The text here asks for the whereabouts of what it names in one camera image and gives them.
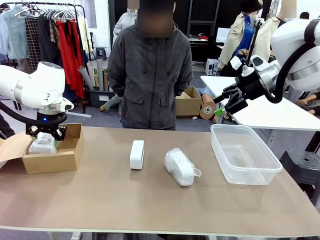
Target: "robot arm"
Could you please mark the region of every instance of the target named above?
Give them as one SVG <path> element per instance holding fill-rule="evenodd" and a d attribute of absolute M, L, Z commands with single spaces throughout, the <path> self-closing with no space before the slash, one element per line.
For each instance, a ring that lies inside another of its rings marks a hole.
<path fill-rule="evenodd" d="M 17 114 L 0 102 L 0 109 L 26 124 L 26 134 L 36 137 L 39 132 L 51 134 L 57 141 L 64 140 L 66 127 L 59 126 L 74 105 L 63 97 L 65 71 L 50 62 L 40 62 L 37 70 L 27 74 L 0 65 L 0 95 L 27 107 L 37 109 L 37 120 Z"/>
<path fill-rule="evenodd" d="M 320 87 L 320 19 L 294 20 L 281 26 L 271 38 L 277 58 L 268 63 L 258 55 L 251 57 L 253 67 L 233 59 L 233 68 L 242 68 L 236 84 L 227 87 L 214 102 L 229 99 L 225 110 L 234 114 L 247 107 L 247 99 L 260 96 L 277 104 L 282 100 L 285 83 L 297 90 Z"/>

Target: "red garment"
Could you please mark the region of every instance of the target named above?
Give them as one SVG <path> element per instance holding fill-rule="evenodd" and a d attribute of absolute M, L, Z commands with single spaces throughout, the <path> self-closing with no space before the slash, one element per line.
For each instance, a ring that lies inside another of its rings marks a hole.
<path fill-rule="evenodd" d="M 70 21 L 62 23 L 58 20 L 56 25 L 59 33 L 65 81 L 70 89 L 75 91 L 78 98 L 84 98 L 83 78 L 78 72 L 79 67 L 83 66 L 84 63 L 76 23 Z"/>

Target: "bubble wrap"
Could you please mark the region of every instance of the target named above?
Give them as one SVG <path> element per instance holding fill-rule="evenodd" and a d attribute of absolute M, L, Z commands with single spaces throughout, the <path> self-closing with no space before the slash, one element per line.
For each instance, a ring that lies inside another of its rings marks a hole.
<path fill-rule="evenodd" d="M 39 132 L 29 147 L 29 154 L 55 154 L 56 152 L 55 138 L 49 133 Z"/>
<path fill-rule="evenodd" d="M 179 148 L 174 148 L 166 153 L 164 165 L 180 186 L 191 186 L 194 183 L 194 176 L 201 177 L 201 171 L 196 169 L 195 165 Z"/>

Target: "floor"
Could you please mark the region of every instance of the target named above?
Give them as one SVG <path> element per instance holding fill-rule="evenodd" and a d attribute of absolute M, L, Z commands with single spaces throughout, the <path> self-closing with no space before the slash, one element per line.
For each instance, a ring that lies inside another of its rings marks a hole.
<path fill-rule="evenodd" d="M 204 68 L 198 67 L 193 72 L 193 79 L 191 82 L 192 86 L 196 88 L 203 88 L 204 84 L 200 79 L 200 76 L 205 75 Z M 14 109 L 14 105 L 12 101 L 4 100 L 7 106 L 11 109 Z M 17 111 L 19 114 L 29 117 L 35 118 L 36 111 L 31 108 L 27 108 L 22 106 L 22 111 Z M 82 113 L 82 108 L 76 106 L 72 111 L 74 113 Z M 91 117 L 83 117 L 83 116 L 74 116 L 68 115 L 67 123 L 82 123 L 84 126 L 90 127 L 108 127 L 108 128 L 121 128 L 120 117 L 118 116 L 118 111 L 110 110 L 110 112 L 100 112 L 98 108 L 93 108 L 88 106 L 86 108 L 86 113 L 91 115 Z M 21 122 L 18 122 L 6 114 L 3 114 L 4 118 L 8 121 L 10 126 L 15 130 L 16 133 L 24 132 L 25 125 Z M 178 118 L 176 122 L 176 130 L 177 131 L 186 131 L 186 132 L 209 132 L 210 126 L 213 123 L 209 120 L 196 119 L 192 120 L 190 118 Z M 255 129 L 257 134 L 264 140 L 267 141 L 267 137 L 264 134 L 268 132 L 268 130 L 260 130 Z M 307 131 L 280 131 L 278 137 L 275 140 L 275 143 L 272 147 L 273 153 L 280 158 L 282 154 L 288 149 L 297 149 L 304 150 L 311 140 L 314 132 Z M 320 201 L 316 208 L 320 212 Z M 71 239 L 71 233 L 65 232 L 61 233 L 62 240 Z M 46 232 L 33 232 L 33 231 L 15 231 L 15 230 L 5 230 L 0 229 L 0 240 L 48 240 L 49 237 Z M 85 233 L 82 237 L 83 240 L 90 240 L 91 235 L 89 233 Z"/>

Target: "plastic container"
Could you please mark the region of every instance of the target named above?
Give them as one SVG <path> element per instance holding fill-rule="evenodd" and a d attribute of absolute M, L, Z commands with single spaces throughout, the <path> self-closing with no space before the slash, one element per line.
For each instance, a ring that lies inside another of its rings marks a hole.
<path fill-rule="evenodd" d="M 243 125 L 211 126 L 211 145 L 231 184 L 268 185 L 282 165 L 256 132 Z"/>

